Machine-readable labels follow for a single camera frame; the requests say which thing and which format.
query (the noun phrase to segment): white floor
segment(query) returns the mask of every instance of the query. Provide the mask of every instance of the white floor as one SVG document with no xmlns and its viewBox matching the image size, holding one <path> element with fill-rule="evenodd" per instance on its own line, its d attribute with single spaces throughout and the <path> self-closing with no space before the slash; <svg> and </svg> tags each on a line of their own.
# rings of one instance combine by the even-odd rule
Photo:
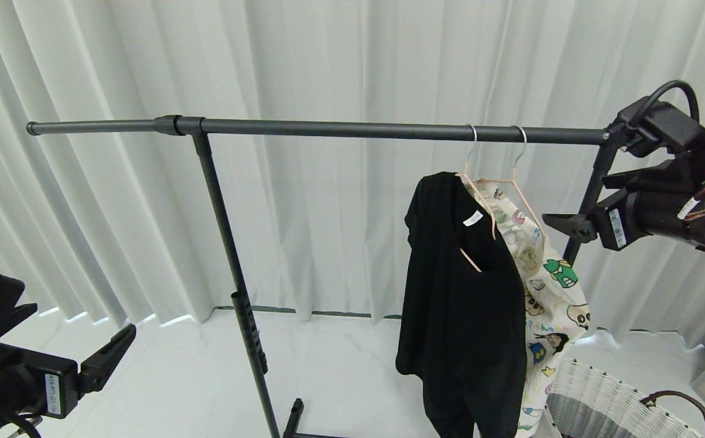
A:
<svg viewBox="0 0 705 438">
<path fill-rule="evenodd" d="M 422 411 L 420 381 L 394 367 L 399 321 L 255 316 L 281 428 L 293 400 L 302 397 L 303 433 L 436 436 Z M 51 313 L 30 318 L 2 341 L 82 361 L 107 342 L 111 330 L 85 317 L 65 322 Z M 697 397 L 689 383 L 705 368 L 705 350 L 686 350 L 672 333 L 632 333 L 619 346 L 600 332 L 569 354 L 644 393 L 672 389 Z M 699 411 L 687 402 L 659 405 L 703 430 Z M 83 398 L 68 418 L 46 419 L 38 429 L 44 438 L 268 436 L 235 315 L 225 310 L 201 325 L 144 322 L 105 390 Z"/>
</svg>

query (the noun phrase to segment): black t-shirt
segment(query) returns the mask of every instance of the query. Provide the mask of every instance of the black t-shirt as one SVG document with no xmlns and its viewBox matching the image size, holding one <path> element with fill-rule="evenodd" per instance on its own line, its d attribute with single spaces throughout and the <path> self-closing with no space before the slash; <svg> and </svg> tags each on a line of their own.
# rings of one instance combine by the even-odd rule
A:
<svg viewBox="0 0 705 438">
<path fill-rule="evenodd" d="M 450 172 L 420 180 L 405 222 L 411 257 L 397 370 L 424 382 L 464 380 L 483 370 L 490 377 L 496 364 L 518 363 L 522 376 L 510 369 L 509 377 L 502 377 L 511 380 L 514 397 L 504 411 L 516 426 L 525 379 L 525 305 L 522 280 L 503 237 L 496 228 L 492 238 L 489 213 Z"/>
</svg>

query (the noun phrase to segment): white wicker basket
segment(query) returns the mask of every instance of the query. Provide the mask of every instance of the white wicker basket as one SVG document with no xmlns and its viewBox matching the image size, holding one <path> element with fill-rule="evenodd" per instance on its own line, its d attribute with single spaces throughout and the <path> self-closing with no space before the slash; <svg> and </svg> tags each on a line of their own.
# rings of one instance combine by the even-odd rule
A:
<svg viewBox="0 0 705 438">
<path fill-rule="evenodd" d="M 547 398 L 545 422 L 536 436 L 553 438 L 555 427 L 571 438 L 697 438 L 701 435 L 663 408 L 655 400 L 675 395 L 694 404 L 703 414 L 705 407 L 678 391 L 659 391 L 649 396 L 606 372 L 577 360 L 566 360 L 558 369 Z"/>
</svg>

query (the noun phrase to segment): basket handle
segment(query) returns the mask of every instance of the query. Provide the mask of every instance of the basket handle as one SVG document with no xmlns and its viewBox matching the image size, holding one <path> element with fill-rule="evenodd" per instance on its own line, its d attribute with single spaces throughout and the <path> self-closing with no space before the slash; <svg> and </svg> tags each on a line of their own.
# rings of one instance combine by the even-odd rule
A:
<svg viewBox="0 0 705 438">
<path fill-rule="evenodd" d="M 688 394 L 681 393 L 680 391 L 657 391 L 653 392 L 652 394 L 644 397 L 643 399 L 639 400 L 642 405 L 647 406 L 648 408 L 650 406 L 655 406 L 655 401 L 659 397 L 663 397 L 665 395 L 675 395 L 677 397 L 682 397 L 683 399 L 687 400 L 688 402 L 691 402 L 695 407 L 701 411 L 701 415 L 703 415 L 703 424 L 705 426 L 705 407 L 701 404 L 700 401 L 695 400 L 693 397 L 689 396 Z"/>
</svg>

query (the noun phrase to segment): white curtain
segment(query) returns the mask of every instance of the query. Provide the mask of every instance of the white curtain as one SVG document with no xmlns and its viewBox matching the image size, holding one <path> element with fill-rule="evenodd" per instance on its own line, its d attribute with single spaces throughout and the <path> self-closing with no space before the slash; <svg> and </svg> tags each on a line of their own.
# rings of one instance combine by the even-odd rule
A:
<svg viewBox="0 0 705 438">
<path fill-rule="evenodd" d="M 672 78 L 695 87 L 705 124 L 705 1 L 0 0 L 0 272 L 41 308 L 117 322 L 203 321 L 233 292 L 187 137 L 32 137 L 29 120 L 602 128 Z M 400 312 L 414 186 L 461 169 L 471 146 L 211 141 L 253 303 L 375 321 Z M 518 149 L 481 144 L 473 173 L 508 175 Z M 577 210 L 595 152 L 529 148 L 518 173 L 537 213 Z M 620 153 L 613 170 L 664 158 Z M 705 254 L 666 238 L 593 242 L 575 268 L 595 324 L 705 343 Z"/>
</svg>

